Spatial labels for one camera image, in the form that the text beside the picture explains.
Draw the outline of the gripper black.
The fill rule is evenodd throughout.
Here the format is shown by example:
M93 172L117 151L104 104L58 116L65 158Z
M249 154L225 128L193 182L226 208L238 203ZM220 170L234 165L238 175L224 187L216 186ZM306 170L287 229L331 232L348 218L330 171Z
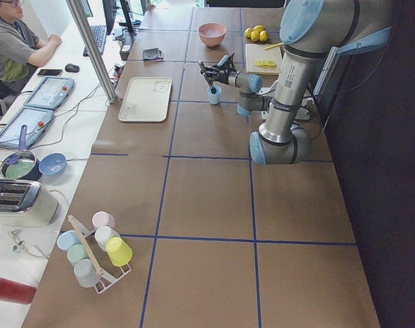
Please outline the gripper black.
M208 84L214 84L216 81L225 85L235 85L236 71L233 69L204 67L200 72Z

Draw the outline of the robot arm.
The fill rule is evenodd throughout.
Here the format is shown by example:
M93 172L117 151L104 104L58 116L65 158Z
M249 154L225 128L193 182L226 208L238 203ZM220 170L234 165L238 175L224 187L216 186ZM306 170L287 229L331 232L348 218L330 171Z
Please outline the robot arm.
M318 61L333 47L340 55L355 55L386 45L393 9L394 1L290 1L280 22L284 55L272 97L261 95L262 78L237 71L230 55L210 67L199 63L212 90L216 81L238 88L238 113L267 112L250 135L253 162L293 164L310 154L311 138L295 117Z

